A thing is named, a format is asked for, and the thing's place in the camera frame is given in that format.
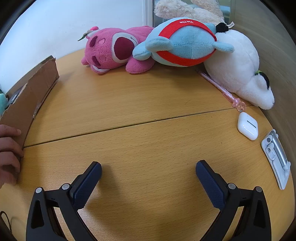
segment pink pen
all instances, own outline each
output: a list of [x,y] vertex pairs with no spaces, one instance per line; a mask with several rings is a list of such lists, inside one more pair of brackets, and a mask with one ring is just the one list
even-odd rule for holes
[[242,112],[242,111],[244,111],[247,108],[246,107],[246,104],[243,101],[241,101],[239,98],[234,98],[233,95],[229,91],[227,91],[222,86],[220,86],[219,84],[217,84],[213,79],[211,79],[209,76],[207,76],[204,72],[199,71],[198,74],[201,75],[202,77],[204,77],[207,81],[209,81],[218,90],[220,90],[221,93],[222,93],[222,95],[224,95],[225,98],[230,103],[232,103],[232,107],[233,108],[236,108],[239,112]]

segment pink bear's arm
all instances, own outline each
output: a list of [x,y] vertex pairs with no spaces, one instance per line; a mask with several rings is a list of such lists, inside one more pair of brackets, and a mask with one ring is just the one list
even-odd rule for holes
[[85,56],[82,58],[81,63],[82,63],[83,65],[89,65],[89,63],[87,62]]
[[129,57],[128,63],[126,64],[126,71],[130,74],[140,74],[148,71],[153,67],[155,60],[149,58],[143,61],[136,60],[133,56]]

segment pink bear plush toy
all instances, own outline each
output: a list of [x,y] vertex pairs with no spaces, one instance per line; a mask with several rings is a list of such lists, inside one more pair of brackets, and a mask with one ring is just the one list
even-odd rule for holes
[[155,61],[151,57],[145,61],[138,61],[133,58],[132,52],[139,43],[145,41],[152,29],[149,26],[127,30],[120,28],[99,30],[97,26],[92,27],[81,38],[88,39],[81,63],[90,64],[91,69],[98,74],[104,74],[125,64],[126,71],[131,74],[144,73],[152,68]]

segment pink bear's head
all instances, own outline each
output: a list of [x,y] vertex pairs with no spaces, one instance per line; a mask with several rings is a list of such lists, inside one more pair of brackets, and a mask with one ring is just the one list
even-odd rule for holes
[[86,38],[85,57],[81,62],[90,64],[91,69],[98,74],[125,65],[134,47],[139,44],[135,36],[120,28],[93,31]]

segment red fabric band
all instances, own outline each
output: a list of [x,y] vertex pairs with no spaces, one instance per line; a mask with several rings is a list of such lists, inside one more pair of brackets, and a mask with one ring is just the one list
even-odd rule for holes
[[[188,25],[193,25],[193,26],[197,26],[197,27],[204,29],[205,31],[207,31],[208,33],[210,33],[213,36],[215,41],[217,41],[216,36],[213,34],[213,32],[206,25],[204,25],[203,23],[201,23],[199,21],[196,21],[193,19],[187,19],[187,18],[179,19],[179,20],[176,20],[176,21],[170,23],[169,25],[164,27],[164,29],[160,32],[159,36],[169,39],[172,36],[172,34],[174,32],[176,32],[179,28],[182,28],[182,27],[188,26]],[[182,66],[193,66],[193,65],[202,63],[203,61],[208,59],[214,52],[215,52],[215,50],[212,53],[208,54],[207,56],[202,57],[202,58],[198,58],[198,59],[182,58],[182,57],[176,56],[168,51],[158,51],[157,54],[160,57],[162,57],[163,59],[165,59],[171,63],[182,65]]]

